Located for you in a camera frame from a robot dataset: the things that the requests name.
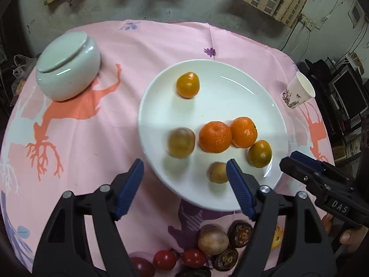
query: white plate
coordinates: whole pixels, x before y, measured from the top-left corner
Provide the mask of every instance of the white plate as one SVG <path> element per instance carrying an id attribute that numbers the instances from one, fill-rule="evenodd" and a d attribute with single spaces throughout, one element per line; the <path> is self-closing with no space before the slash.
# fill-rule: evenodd
<path id="1" fill-rule="evenodd" d="M 177 79 L 186 72 L 194 72 L 200 79 L 200 91 L 193 99 L 183 99 L 176 92 Z M 249 165 L 247 149 L 230 146 L 223 153 L 213 154 L 198 146 L 204 124 L 222 121 L 229 125 L 237 117 L 250 117 L 258 140 L 271 145 L 273 157 L 266 168 Z M 196 135 L 195 150 L 182 160 L 167 153 L 168 134 L 178 127 L 190 128 Z M 240 207 L 229 182 L 215 184 L 209 180 L 207 170 L 213 162 L 234 158 L 243 172 L 274 188 L 281 176 L 279 162 L 288 152 L 285 122 L 269 93 L 244 72 L 214 60 L 189 60 L 162 71 L 141 100 L 138 132 L 143 152 L 162 182 L 183 199 L 216 211 Z"/>

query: white cup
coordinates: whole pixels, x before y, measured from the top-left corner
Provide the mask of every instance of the white cup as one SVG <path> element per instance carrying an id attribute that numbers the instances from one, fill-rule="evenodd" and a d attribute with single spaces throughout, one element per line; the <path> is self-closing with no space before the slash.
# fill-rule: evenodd
<path id="1" fill-rule="evenodd" d="M 314 98 L 315 90 L 305 75 L 297 72 L 280 96 L 288 108 L 295 108 Z"/>

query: power outlet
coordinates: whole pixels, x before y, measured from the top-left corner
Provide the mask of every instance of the power outlet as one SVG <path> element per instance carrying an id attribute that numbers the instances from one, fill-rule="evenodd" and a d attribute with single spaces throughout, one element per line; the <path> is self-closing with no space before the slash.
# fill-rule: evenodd
<path id="1" fill-rule="evenodd" d="M 301 23 L 306 26 L 307 29 L 312 31 L 315 27 L 316 21 L 313 19 L 309 19 L 306 16 L 302 16 Z"/>

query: metal screw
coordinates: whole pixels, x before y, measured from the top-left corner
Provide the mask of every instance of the metal screw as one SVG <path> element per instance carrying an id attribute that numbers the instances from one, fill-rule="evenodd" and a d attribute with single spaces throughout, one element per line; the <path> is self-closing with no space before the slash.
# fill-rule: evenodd
<path id="1" fill-rule="evenodd" d="M 271 191 L 271 188 L 267 185 L 262 185 L 259 190 L 262 192 L 262 193 L 269 193 Z"/>
<path id="2" fill-rule="evenodd" d="M 100 186 L 100 191 L 103 192 L 103 193 L 107 193 L 108 191 L 110 191 L 110 185 L 104 184 L 104 185 Z"/>
<path id="3" fill-rule="evenodd" d="M 71 197 L 71 191 L 67 190 L 66 192 L 63 193 L 63 198 L 64 199 L 68 199 Z"/>
<path id="4" fill-rule="evenodd" d="M 307 193 L 306 192 L 298 192 L 298 196 L 301 198 L 301 199 L 306 199 L 307 198 Z"/>

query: computer monitor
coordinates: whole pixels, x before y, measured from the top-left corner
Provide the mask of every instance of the computer monitor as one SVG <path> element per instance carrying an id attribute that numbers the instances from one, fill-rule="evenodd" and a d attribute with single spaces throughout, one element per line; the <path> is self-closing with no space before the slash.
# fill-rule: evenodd
<path id="1" fill-rule="evenodd" d="M 348 65 L 330 82 L 330 85 L 336 91 L 349 119 L 368 109 L 365 96 L 355 78 L 355 72 Z"/>

